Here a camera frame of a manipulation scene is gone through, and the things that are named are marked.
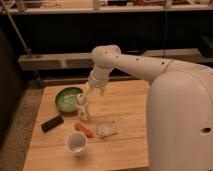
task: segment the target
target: cup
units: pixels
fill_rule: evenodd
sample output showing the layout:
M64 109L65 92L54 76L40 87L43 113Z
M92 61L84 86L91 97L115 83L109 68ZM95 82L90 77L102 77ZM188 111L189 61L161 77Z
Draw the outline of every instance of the cup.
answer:
M81 131L75 131L68 135L65 146L74 156L82 156L85 153L87 136Z

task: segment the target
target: carrot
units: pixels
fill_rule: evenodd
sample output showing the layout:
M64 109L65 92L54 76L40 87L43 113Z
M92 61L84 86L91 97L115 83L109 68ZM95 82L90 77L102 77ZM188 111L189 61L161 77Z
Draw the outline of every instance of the carrot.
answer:
M92 132L89 129L85 128L80 123L75 123L74 127L75 127L75 129L77 131L83 132L88 138L92 138L93 137Z

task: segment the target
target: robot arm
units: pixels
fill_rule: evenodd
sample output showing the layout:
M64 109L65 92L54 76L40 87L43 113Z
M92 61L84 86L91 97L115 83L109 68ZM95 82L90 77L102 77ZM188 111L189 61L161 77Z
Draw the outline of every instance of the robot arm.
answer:
M151 83L167 71L201 67L198 64L173 59L124 55L115 45L96 47L92 51L92 59L95 64L89 76L89 85L94 88L101 88L106 85L113 68Z
M92 52L89 86L103 88L113 68L151 83L147 98L150 171L213 171L213 70L163 58Z

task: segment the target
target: cable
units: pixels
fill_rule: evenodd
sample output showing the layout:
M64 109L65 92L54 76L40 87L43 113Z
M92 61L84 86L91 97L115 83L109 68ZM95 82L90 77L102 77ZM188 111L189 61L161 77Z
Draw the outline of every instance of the cable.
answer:
M168 15L167 15L167 9L164 6L164 43L163 43L163 58L165 58L166 55L166 48L167 48L167 36L168 36Z

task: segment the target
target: remote control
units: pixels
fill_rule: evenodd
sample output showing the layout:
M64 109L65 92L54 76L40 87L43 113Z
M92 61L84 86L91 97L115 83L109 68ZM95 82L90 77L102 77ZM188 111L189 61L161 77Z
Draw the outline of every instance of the remote control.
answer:
M64 122L64 120L63 120L63 118L61 117L61 115L58 115L58 116L56 116L55 118L50 119L49 121L43 123L43 124L41 125L41 129L42 129L43 132L47 132L47 131L49 131L50 129L56 127L57 125L59 125L59 124L61 124L61 123L63 123L63 122Z

